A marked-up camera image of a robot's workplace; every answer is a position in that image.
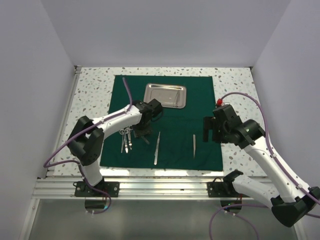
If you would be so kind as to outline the steel scissors small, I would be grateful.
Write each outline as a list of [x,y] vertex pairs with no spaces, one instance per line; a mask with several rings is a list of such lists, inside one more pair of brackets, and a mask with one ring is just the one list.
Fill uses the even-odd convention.
[[124,150],[127,154],[129,153],[129,150],[132,150],[132,136],[131,136],[132,130],[133,130],[132,126],[128,126],[124,129],[123,143],[124,143]]

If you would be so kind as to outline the steel scissors large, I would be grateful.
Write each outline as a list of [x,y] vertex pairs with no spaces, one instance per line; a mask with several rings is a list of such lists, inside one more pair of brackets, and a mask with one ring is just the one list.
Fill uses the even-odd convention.
[[128,153],[128,143],[127,143],[126,130],[125,130],[125,129],[121,129],[121,130],[119,131],[119,134],[120,134],[121,137],[122,137],[120,152],[121,152],[121,153],[123,153],[123,152]]

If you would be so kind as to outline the green surgical cloth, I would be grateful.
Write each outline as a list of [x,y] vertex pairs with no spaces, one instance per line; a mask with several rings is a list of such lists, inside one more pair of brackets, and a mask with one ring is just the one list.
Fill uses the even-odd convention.
[[[213,141],[203,142],[203,118],[212,116],[215,107],[212,77],[126,75],[125,79],[134,101],[143,100],[149,83],[185,86],[186,106],[182,109],[164,108],[164,115],[151,123],[153,133],[147,136],[149,145],[143,139],[133,137],[132,150],[121,153],[120,133],[109,136],[103,143],[100,156],[102,167],[222,171],[221,145]],[[154,165],[159,132],[158,159]],[[196,135],[195,159],[193,134]]]

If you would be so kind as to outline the steel scalpel handle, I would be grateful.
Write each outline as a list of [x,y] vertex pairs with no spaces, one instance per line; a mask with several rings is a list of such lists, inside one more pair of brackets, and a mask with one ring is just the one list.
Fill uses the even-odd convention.
[[146,139],[146,137],[141,136],[141,139],[143,139],[143,140],[144,140],[144,142],[145,142],[147,145],[149,145],[149,144],[150,144],[150,142]]
[[158,137],[157,137],[157,141],[156,141],[156,146],[155,146],[154,162],[153,162],[153,164],[154,164],[155,166],[156,166],[157,163],[158,163],[160,136],[161,136],[161,132],[158,133]]

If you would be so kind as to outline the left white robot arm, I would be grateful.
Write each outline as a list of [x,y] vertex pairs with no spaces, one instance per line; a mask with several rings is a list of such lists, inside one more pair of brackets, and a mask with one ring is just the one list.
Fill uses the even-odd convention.
[[152,99],[146,103],[134,101],[125,108],[104,117],[90,119],[81,117],[73,128],[67,147],[80,162],[80,172],[86,182],[86,190],[92,196],[99,196],[104,190],[104,177],[100,173],[98,158],[106,138],[126,128],[133,130],[140,138],[152,133],[151,122],[163,113],[159,101]]

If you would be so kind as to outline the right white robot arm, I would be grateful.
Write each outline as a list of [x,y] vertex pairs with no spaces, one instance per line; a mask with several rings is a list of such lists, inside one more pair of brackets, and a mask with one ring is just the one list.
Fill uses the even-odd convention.
[[234,144],[250,155],[267,174],[273,187],[251,179],[234,170],[221,182],[207,183],[209,197],[244,195],[271,209],[284,226],[292,227],[320,201],[320,188],[302,180],[278,155],[267,133],[252,119],[242,122],[233,110],[218,109],[214,116],[203,119],[203,141],[208,142],[209,131],[216,143]]

